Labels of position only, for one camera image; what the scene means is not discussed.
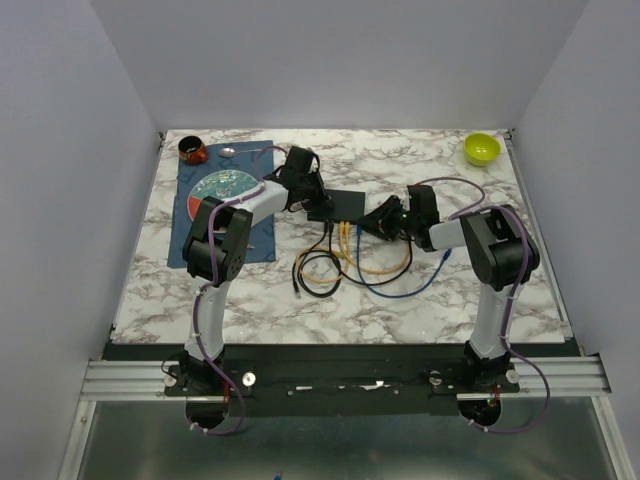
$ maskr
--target marble surface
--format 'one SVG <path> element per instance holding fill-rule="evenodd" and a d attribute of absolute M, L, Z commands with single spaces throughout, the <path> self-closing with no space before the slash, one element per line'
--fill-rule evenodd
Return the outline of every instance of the marble surface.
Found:
<path fill-rule="evenodd" d="M 328 188 L 367 193 L 367 211 L 391 194 L 406 198 L 406 185 L 439 177 L 473 180 L 487 191 L 487 202 L 510 203 L 524 216 L 522 197 L 502 136 L 491 132 L 503 153 L 486 169 L 463 158 L 468 131 L 429 130 L 182 130 L 168 132 L 164 150 L 131 266 L 120 312 L 112 334 L 116 343 L 183 343 L 189 332 L 193 302 L 191 278 L 185 270 L 167 267 L 171 215 L 178 167 L 177 145 L 186 135 L 205 143 L 273 140 L 316 151 Z M 276 165 L 284 155 L 275 154 Z M 436 194 L 441 215 L 448 216 L 474 201 L 478 193 L 458 183 L 440 182 Z M 407 299 L 385 299 L 342 283 L 336 294 L 318 299 L 294 296 L 291 266 L 295 254 L 320 238 L 321 227 L 303 212 L 276 214 L 273 263 L 245 265 L 233 282 L 225 313 L 227 342 L 245 343 L 403 343 L 464 342 L 471 335 L 478 307 L 479 284 L 465 249 L 456 249 L 434 284 Z M 406 245 L 363 237 L 363 264 L 395 265 Z M 386 293 L 415 290 L 431 276 L 441 253 L 415 249 L 410 273 L 381 287 Z M 318 275 L 335 274 L 319 261 Z M 511 338 L 514 342 L 562 342 L 558 308 L 546 273 L 534 272 L 517 304 Z"/>

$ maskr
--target brown mug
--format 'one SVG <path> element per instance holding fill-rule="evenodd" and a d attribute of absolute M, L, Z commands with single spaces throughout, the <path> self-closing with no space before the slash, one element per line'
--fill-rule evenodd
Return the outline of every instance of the brown mug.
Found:
<path fill-rule="evenodd" d="M 209 160 L 204 142 L 193 135 L 180 140 L 178 152 L 180 152 L 180 159 L 187 165 L 199 165 Z"/>

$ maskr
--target blue towel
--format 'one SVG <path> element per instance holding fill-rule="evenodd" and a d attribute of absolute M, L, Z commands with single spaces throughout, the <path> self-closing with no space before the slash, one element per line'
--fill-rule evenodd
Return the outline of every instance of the blue towel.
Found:
<path fill-rule="evenodd" d="M 191 219 L 187 211 L 187 200 L 193 187 L 204 177 L 220 170 L 240 170 L 254 177 L 257 176 L 253 159 L 258 152 L 240 153 L 233 158 L 222 158 L 218 150 L 233 147 L 236 151 L 253 150 L 273 145 L 271 141 L 225 143 L 209 145 L 207 153 L 209 161 L 202 165 L 186 165 L 180 162 L 178 167 L 178 192 L 173 201 L 173 221 L 171 224 L 171 243 L 169 244 L 169 268 L 187 268 L 182 260 L 182 247 L 191 228 Z M 273 150 L 268 150 L 260 157 L 260 170 L 263 175 L 273 171 Z M 247 250 L 246 263 L 273 262 L 276 259 L 276 241 L 273 232 L 273 215 L 254 225 L 249 236 L 249 244 L 253 249 Z"/>

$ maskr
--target wall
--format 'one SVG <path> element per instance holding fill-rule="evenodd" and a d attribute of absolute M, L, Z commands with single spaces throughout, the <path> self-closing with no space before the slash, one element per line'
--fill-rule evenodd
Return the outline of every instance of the wall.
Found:
<path fill-rule="evenodd" d="M 92 3 L 162 128 L 495 128 L 586 1 Z"/>
<path fill-rule="evenodd" d="M 0 476 L 49 479 L 107 339 L 157 134 L 84 0 L 2 2 L 0 58 Z"/>
<path fill-rule="evenodd" d="M 515 136 L 571 324 L 640 472 L 640 2 L 591 0 Z"/>

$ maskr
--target yellow bowl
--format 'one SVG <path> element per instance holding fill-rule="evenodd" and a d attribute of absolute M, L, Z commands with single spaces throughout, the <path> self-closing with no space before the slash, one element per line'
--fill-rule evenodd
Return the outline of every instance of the yellow bowl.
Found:
<path fill-rule="evenodd" d="M 464 157 L 471 165 L 484 167 L 500 155 L 500 142 L 486 133 L 472 133 L 464 139 Z"/>

